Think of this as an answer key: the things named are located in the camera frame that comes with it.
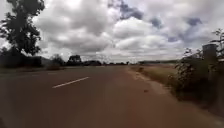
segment asphalt road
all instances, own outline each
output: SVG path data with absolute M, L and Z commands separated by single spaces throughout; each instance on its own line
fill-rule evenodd
M 190 103 L 124 67 L 0 76 L 6 128 L 221 128 Z

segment dashed road line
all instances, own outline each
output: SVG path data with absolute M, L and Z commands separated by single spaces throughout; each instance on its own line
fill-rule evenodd
M 64 84 L 53 86 L 52 88 L 59 88 L 59 87 L 66 86 L 66 85 L 69 85 L 69 84 L 72 84 L 72 83 L 76 83 L 76 82 L 79 82 L 79 81 L 86 80 L 88 78 L 89 77 L 85 77 L 85 78 L 81 78 L 81 79 L 78 79 L 78 80 L 70 81 L 70 82 L 67 82 L 67 83 L 64 83 Z

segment cloudy sky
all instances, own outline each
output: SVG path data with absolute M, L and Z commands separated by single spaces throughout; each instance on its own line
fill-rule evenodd
M 224 0 L 45 0 L 40 55 L 138 61 L 180 58 L 224 28 Z M 10 10 L 0 0 L 0 20 Z M 0 40 L 0 47 L 7 42 Z

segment bush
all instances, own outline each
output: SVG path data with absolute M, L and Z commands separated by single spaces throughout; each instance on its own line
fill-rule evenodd
M 52 62 L 49 65 L 46 66 L 47 70 L 60 70 L 60 64 Z
M 202 58 L 184 57 L 177 64 L 176 76 L 169 76 L 167 87 L 179 100 L 211 101 L 212 81 Z

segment grass field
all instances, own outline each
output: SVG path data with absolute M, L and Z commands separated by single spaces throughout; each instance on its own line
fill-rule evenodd
M 162 84 L 167 84 L 169 75 L 177 73 L 174 66 L 170 65 L 137 66 L 132 69 Z

